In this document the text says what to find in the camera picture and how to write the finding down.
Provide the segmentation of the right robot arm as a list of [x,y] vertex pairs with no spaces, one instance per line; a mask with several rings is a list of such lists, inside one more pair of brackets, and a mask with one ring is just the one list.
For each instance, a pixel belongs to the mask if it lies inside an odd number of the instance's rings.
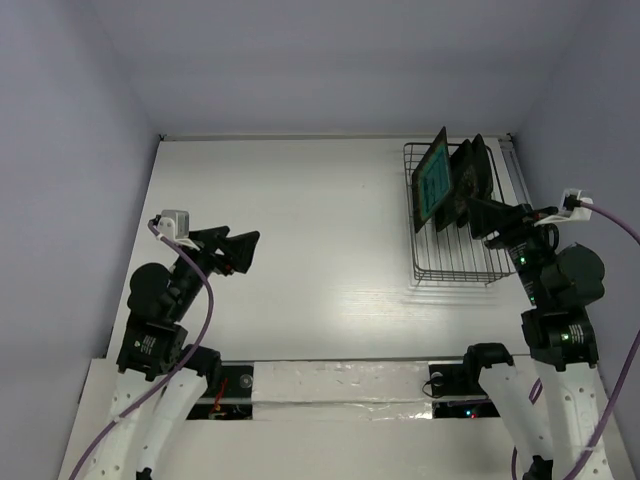
[[592,250],[557,248],[558,224],[587,221],[591,200],[568,191],[560,207],[533,209],[494,200],[466,201],[471,235],[505,251],[531,307],[522,332],[546,403],[540,416],[513,356],[500,343],[468,348],[462,384],[485,391],[509,432],[526,479],[610,479],[597,403],[599,362],[587,305],[604,295],[605,268]]

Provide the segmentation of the teal square plate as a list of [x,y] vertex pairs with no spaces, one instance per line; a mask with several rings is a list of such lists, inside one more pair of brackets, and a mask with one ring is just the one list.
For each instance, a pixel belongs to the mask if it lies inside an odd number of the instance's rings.
[[442,127],[411,175],[413,229],[419,233],[453,189],[447,130]]

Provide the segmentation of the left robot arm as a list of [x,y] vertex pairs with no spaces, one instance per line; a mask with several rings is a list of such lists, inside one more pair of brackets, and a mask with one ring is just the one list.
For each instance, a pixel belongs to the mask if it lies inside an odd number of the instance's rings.
[[260,234],[233,236],[226,226],[192,231],[188,213],[171,210],[147,227],[177,259],[171,267],[146,263],[130,278],[107,421],[72,479],[157,478],[196,402],[221,383],[221,355],[202,344],[215,306],[209,277],[247,273]]

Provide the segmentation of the black floral square plate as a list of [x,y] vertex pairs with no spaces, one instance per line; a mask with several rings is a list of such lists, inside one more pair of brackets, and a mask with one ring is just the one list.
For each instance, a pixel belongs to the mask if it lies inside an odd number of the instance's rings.
[[469,196],[467,188],[474,191],[475,180],[465,180],[465,174],[473,160],[471,142],[466,139],[450,155],[450,166],[453,179],[453,189],[435,214],[435,229],[437,232],[445,230],[450,224],[455,223],[459,228],[464,225],[463,218],[466,215],[466,198]]

